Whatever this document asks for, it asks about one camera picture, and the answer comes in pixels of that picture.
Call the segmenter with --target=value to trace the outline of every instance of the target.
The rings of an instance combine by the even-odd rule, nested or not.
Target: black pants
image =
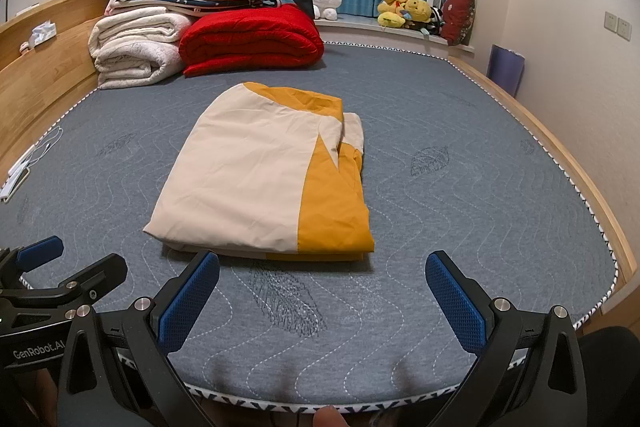
[[[640,341],[626,328],[595,331],[578,339],[587,384],[588,427],[640,425]],[[520,367],[505,375],[516,382]],[[398,425],[424,427],[450,396],[402,407]]]

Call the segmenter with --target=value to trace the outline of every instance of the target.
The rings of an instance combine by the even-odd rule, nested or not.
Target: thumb
[[[327,406],[316,412],[313,427],[349,427],[349,425],[334,407]]]

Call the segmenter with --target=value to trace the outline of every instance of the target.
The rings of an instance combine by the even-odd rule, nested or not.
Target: power outlet
[[[628,41],[631,40],[631,24],[624,19],[620,19],[618,22],[618,35]]]
[[[604,12],[604,27],[615,33],[618,29],[618,17],[613,13]]]

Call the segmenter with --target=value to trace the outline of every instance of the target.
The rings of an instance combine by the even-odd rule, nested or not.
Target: bed
[[[193,393],[263,410],[386,409],[450,391],[473,358],[424,280],[446,250],[491,296],[524,310],[564,305],[577,326],[618,276],[583,195],[518,120],[455,65],[366,46],[326,45],[309,70],[237,71],[92,92],[63,136],[0,205],[0,238],[53,233],[62,258],[34,287],[112,251],[127,281],[100,311],[154,295],[190,259],[142,232],[197,117],[240,82],[340,97],[360,115],[362,179],[376,242],[353,263],[221,259],[220,282],[170,355]]]

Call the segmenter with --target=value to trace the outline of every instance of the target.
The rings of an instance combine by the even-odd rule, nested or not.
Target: red blanket
[[[185,76],[228,70],[297,68],[322,57],[316,25],[295,4],[207,15],[180,40]]]

